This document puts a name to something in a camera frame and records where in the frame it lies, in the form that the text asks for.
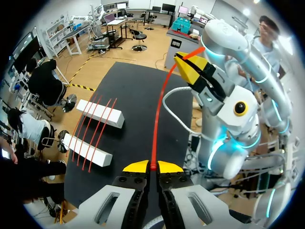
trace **yellow-black hazard tape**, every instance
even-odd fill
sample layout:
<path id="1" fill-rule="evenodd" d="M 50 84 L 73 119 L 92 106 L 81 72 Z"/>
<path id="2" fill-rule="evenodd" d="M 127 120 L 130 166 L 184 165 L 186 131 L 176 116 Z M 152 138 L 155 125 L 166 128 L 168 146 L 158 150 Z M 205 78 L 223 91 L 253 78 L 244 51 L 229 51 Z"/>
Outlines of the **yellow-black hazard tape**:
<path id="1" fill-rule="evenodd" d="M 90 88 L 90 87 L 86 87 L 86 86 L 83 86 L 83 85 L 79 85 L 79 84 L 73 84 L 71 83 L 70 86 L 73 86 L 73 87 L 80 87 L 80 88 L 83 88 L 83 89 L 87 89 L 89 91 L 96 91 L 96 89 L 93 89 L 93 88 Z"/>
<path id="2" fill-rule="evenodd" d="M 79 73 L 80 72 L 80 70 L 81 70 L 81 68 L 93 57 L 95 55 L 95 53 L 94 54 L 92 54 L 86 61 L 85 61 L 85 63 L 83 63 L 82 64 L 82 66 L 77 70 L 77 72 L 74 74 L 74 76 L 70 79 L 70 81 L 69 81 L 69 83 L 71 83 L 71 81 L 74 79 L 74 77 L 77 75 L 77 73 Z"/>

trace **red line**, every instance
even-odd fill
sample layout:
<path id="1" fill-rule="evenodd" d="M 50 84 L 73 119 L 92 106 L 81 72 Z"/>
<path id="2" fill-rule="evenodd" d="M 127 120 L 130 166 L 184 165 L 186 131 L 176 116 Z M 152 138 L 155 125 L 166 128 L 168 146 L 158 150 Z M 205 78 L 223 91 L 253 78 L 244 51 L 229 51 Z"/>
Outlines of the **red line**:
<path id="1" fill-rule="evenodd" d="M 204 50 L 205 50 L 204 47 L 200 47 L 200 48 L 196 49 L 195 51 L 191 52 L 190 54 L 187 54 L 185 57 L 183 57 L 183 59 L 184 60 L 189 59 L 192 56 L 200 54 Z M 171 68 L 171 70 L 167 74 L 164 84 L 162 86 L 162 90 L 160 92 L 160 96 L 159 96 L 158 107 L 157 107 L 157 111 L 156 111 L 156 118 L 154 121 L 154 130 L 153 130 L 151 171 L 157 170 L 157 135 L 158 135 L 158 123 L 159 123 L 159 114 L 160 114 L 160 109 L 161 109 L 161 104 L 162 104 L 162 98 L 163 98 L 164 91 L 165 91 L 166 85 L 168 83 L 168 80 L 176 66 L 177 65 L 174 64 L 174 66 Z"/>
<path id="2" fill-rule="evenodd" d="M 96 96 L 97 96 L 97 94 L 95 95 L 94 99 L 92 100 L 91 105 L 90 105 L 90 107 L 89 107 L 89 109 L 88 109 L 88 111 L 87 111 L 87 113 L 86 113 L 86 115 L 85 115 L 84 119 L 82 120 L 82 123 L 81 123 L 80 129 L 78 130 L 78 134 L 77 134 L 77 137 L 76 137 L 76 140 L 75 140 L 75 145 L 74 145 L 73 155 L 72 155 L 72 161 L 74 161 L 75 147 L 76 147 L 76 143 L 77 143 L 78 136 L 80 135 L 80 131 L 81 131 L 82 125 L 84 124 L 84 121 L 85 121 L 85 119 L 86 119 L 86 116 L 87 116 L 88 112 L 90 111 L 90 108 L 91 108 L 91 106 L 92 106 L 92 104 L 93 104 L 93 102 L 94 102 L 94 100 L 95 100 Z"/>
<path id="3" fill-rule="evenodd" d="M 90 119 L 89 119 L 89 122 L 88 122 L 88 124 L 87 124 L 86 130 L 85 130 L 85 133 L 84 133 L 84 136 L 82 137 L 81 147 L 82 147 L 82 143 L 84 142 L 84 139 L 85 139 L 87 130 L 88 130 L 88 128 L 89 128 L 90 122 L 91 122 L 91 120 L 92 120 L 93 114 L 94 114 L 94 112 L 95 112 L 95 109 L 97 108 L 97 106 L 98 106 L 98 104 L 99 104 L 101 98 L 102 98 L 102 96 L 100 96 L 99 100 L 97 101 L 96 106 L 95 106 L 95 108 L 94 108 L 94 110 L 93 110 L 93 113 L 92 113 L 92 115 L 91 115 L 91 117 L 90 117 Z M 80 147 L 80 151 L 79 151 L 78 157 L 77 157 L 77 166 L 78 166 L 79 161 L 80 161 L 81 147 Z"/>
<path id="4" fill-rule="evenodd" d="M 80 121 L 81 121 L 81 117 L 82 117 L 82 115 L 84 114 L 84 111 L 86 110 L 87 105 L 88 105 L 89 101 L 91 100 L 92 96 L 93 96 L 93 94 L 91 95 L 90 99 L 88 100 L 88 102 L 87 102 L 87 104 L 86 104 L 86 106 L 85 106 L 85 109 L 82 111 L 81 116 L 80 116 L 80 118 L 79 118 L 79 120 L 78 120 L 78 122 L 77 122 L 77 124 L 76 124 L 76 126 L 75 126 L 75 129 L 74 129 L 73 134 L 72 134 L 72 136 L 71 136 L 71 139 L 70 139 L 70 142 L 69 142 L 69 146 L 68 146 L 68 149 L 67 149 L 67 152 L 66 152 L 66 157 L 68 156 L 68 151 L 69 151 L 69 149 L 70 149 L 70 145 L 71 145 L 72 138 L 73 138 L 73 136 L 75 135 L 76 129 L 77 129 L 77 127 L 78 127 L 78 125 L 79 125 L 79 123 L 80 123 Z"/>
<path id="5" fill-rule="evenodd" d="M 112 110 L 113 110 L 113 107 L 114 107 L 114 105 L 115 105 L 117 99 L 118 99 L 118 98 L 116 98 L 116 99 L 114 100 L 114 102 L 113 102 L 113 104 L 112 104 L 112 106 L 111 106 L 111 110 L 110 110 L 110 112 L 109 112 L 109 114 L 108 114 L 108 117 L 107 117 L 107 119 L 106 119 L 106 121 L 105 121 L 105 123 L 104 123 L 104 126 L 103 126 L 103 128 L 102 128 L 102 131 L 101 131 L 101 133 L 100 133 L 99 139 L 97 139 L 97 142 L 96 142 L 96 145 L 95 145 L 95 148 L 94 148 L 92 157 L 91 157 L 91 161 L 90 161 L 90 165 L 89 165 L 89 170 L 88 170 L 88 172 L 90 172 L 90 169 L 91 169 L 91 164 L 92 164 L 92 160 L 93 160 L 93 156 L 94 156 L 94 153 L 95 153 L 97 144 L 99 143 L 99 141 L 100 141 L 100 139 L 101 139 L 101 136 L 102 136 L 102 134 L 103 134 L 103 132 L 104 132 L 104 128 L 105 128 L 105 126 L 106 126 L 106 123 L 107 123 L 107 121 L 108 121 L 108 118 L 109 118 L 109 116 L 110 116 L 110 114 L 111 114 L 111 112 L 112 112 Z"/>
<path id="6" fill-rule="evenodd" d="M 95 134 L 96 134 L 96 131 L 97 131 L 97 129 L 99 128 L 99 125 L 100 125 L 100 123 L 101 123 L 101 119 L 102 119 L 102 117 L 103 117 L 103 115 L 104 115 L 104 113 L 105 113 L 105 110 L 107 109 L 107 107 L 108 107 L 110 101 L 111 101 L 111 99 L 110 99 L 110 100 L 108 101 L 108 103 L 106 104 L 106 107 L 105 107 L 105 109 L 104 109 L 104 111 L 103 111 L 103 113 L 102 113 L 102 115 L 101 115 L 101 117 L 100 117 L 99 123 L 97 124 L 97 126 L 96 126 L 96 128 L 95 128 L 94 134 L 93 134 L 93 136 L 92 136 L 92 138 L 91 138 L 91 141 L 90 141 L 90 144 L 89 144 L 87 153 L 86 153 L 86 157 L 85 157 L 84 163 L 83 163 L 83 165 L 82 165 L 82 171 L 84 170 L 84 167 L 85 167 L 85 162 L 86 162 L 86 159 L 87 159 L 87 155 L 88 155 L 90 146 L 91 146 L 91 144 L 92 144 L 92 141 L 93 141 L 93 139 L 94 139 L 94 136 L 95 136 Z"/>

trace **white foam block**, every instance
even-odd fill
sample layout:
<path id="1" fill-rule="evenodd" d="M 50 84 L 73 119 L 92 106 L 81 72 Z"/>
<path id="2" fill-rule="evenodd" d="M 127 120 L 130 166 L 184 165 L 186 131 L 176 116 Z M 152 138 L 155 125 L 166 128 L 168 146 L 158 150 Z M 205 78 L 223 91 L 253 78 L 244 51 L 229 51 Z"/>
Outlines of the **white foam block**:
<path id="1" fill-rule="evenodd" d="M 63 143 L 65 148 L 67 149 L 71 140 L 71 135 L 70 134 L 65 134 L 65 137 L 63 139 Z M 80 154 L 82 157 L 86 157 L 87 154 L 87 150 L 89 148 L 89 144 L 86 143 L 85 141 L 82 143 L 81 146 L 81 139 L 73 136 L 72 140 L 71 140 L 71 144 L 70 144 L 70 149 L 73 150 L 75 153 Z M 87 159 L 89 161 L 91 161 L 93 152 L 94 152 L 94 148 L 95 146 L 90 146 L 88 154 L 87 154 Z M 96 148 L 95 153 L 94 153 L 94 157 L 92 162 L 101 166 L 101 167 L 105 167 L 110 165 L 112 160 L 112 154 L 108 154 L 105 151 Z"/>
<path id="2" fill-rule="evenodd" d="M 79 101 L 76 109 L 83 112 L 86 105 L 87 105 L 87 102 L 88 101 L 81 99 Z M 84 111 L 84 114 L 86 114 L 87 117 L 91 117 L 91 115 L 93 114 L 93 111 L 95 109 L 95 106 L 96 106 L 95 103 L 93 103 L 92 106 L 91 106 L 91 104 L 92 103 L 89 102 L 85 111 Z M 105 110 L 105 108 L 106 107 L 103 106 L 103 105 L 97 105 L 92 118 L 99 121 L 99 119 L 101 118 L 101 115 L 103 114 L 103 111 Z M 104 114 L 103 114 L 101 122 L 103 122 L 103 123 L 106 122 L 106 119 L 107 119 L 110 111 L 111 111 L 111 107 L 107 107 Z M 122 126 L 123 126 L 124 120 L 125 119 L 124 119 L 123 113 L 119 110 L 113 109 L 110 113 L 107 124 L 121 129 Z"/>

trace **black tabletop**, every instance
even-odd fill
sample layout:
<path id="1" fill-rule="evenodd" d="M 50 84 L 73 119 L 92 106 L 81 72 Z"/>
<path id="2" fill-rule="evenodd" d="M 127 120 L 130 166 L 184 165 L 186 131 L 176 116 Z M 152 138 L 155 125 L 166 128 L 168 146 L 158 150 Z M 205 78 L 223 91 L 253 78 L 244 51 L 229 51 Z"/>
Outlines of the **black tabletop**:
<path id="1" fill-rule="evenodd" d="M 72 32 L 69 32 L 66 36 L 64 36 L 64 37 L 62 38 L 62 40 L 65 40 L 65 39 L 67 39 L 67 38 L 70 38 L 70 37 L 76 35 L 76 34 L 79 33 L 80 31 L 82 31 L 82 30 L 84 30 L 84 29 L 86 29 L 86 28 L 88 28 L 88 27 L 89 27 L 89 25 L 81 26 L 81 27 L 79 27 L 77 30 L 73 30 Z"/>
<path id="2" fill-rule="evenodd" d="M 106 125 L 98 148 L 113 155 L 107 167 L 92 164 L 88 173 L 89 161 L 85 170 L 72 162 L 69 154 L 65 177 L 65 198 L 78 207 L 103 186 L 111 184 L 127 165 L 151 159 L 153 127 L 160 91 L 167 72 L 135 64 L 116 62 L 98 86 L 95 94 L 102 95 L 99 104 L 106 105 L 110 98 L 117 98 L 115 109 L 121 110 L 125 121 L 122 129 Z M 173 74 L 165 93 L 173 88 L 187 86 L 180 76 Z M 190 126 L 192 118 L 192 94 L 190 91 L 177 92 L 167 99 L 169 108 Z M 83 137 L 86 118 L 79 138 Z M 85 142 L 89 143 L 98 121 L 92 120 Z M 102 125 L 94 138 L 96 144 Z M 163 108 L 160 111 L 157 160 L 175 163 L 182 167 L 189 133 Z M 155 172 L 151 174 L 149 206 L 144 223 L 159 216 L 158 194 Z"/>

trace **ceiling light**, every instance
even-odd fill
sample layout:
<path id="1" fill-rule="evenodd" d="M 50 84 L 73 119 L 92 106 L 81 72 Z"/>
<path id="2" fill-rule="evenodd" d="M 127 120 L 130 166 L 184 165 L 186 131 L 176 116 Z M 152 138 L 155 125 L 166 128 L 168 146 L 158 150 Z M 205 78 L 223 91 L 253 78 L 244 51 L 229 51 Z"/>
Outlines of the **ceiling light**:
<path id="1" fill-rule="evenodd" d="M 244 9 L 243 14 L 249 16 L 250 15 L 249 9 Z"/>
<path id="2" fill-rule="evenodd" d="M 292 45 L 291 45 L 291 37 L 285 38 L 282 36 L 278 36 L 278 40 L 281 43 L 282 47 L 290 54 L 293 55 Z"/>

